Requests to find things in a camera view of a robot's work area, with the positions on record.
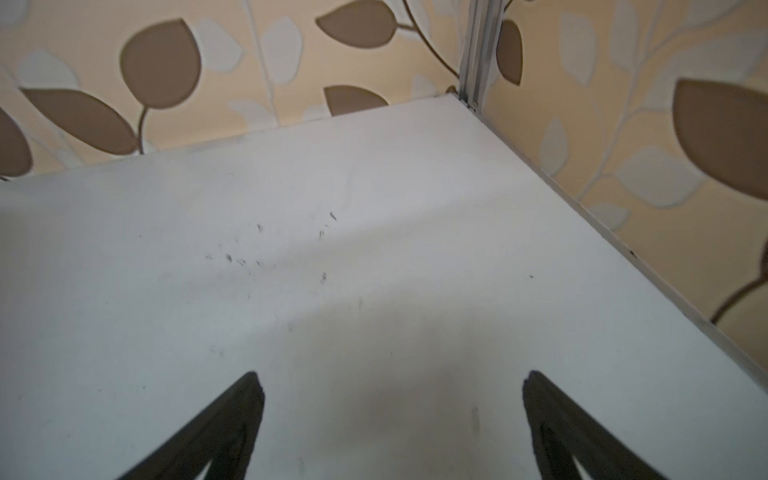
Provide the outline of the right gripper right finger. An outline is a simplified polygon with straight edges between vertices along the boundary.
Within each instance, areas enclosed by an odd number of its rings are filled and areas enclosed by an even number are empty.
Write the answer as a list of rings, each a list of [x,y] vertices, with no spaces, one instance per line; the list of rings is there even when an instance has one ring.
[[[661,479],[648,465],[539,371],[522,386],[532,446],[543,479]]]

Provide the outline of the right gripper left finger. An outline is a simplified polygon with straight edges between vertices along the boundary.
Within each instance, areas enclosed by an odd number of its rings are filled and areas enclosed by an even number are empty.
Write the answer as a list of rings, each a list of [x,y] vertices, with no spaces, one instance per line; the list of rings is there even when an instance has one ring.
[[[254,371],[245,373],[124,479],[243,479],[265,407]]]

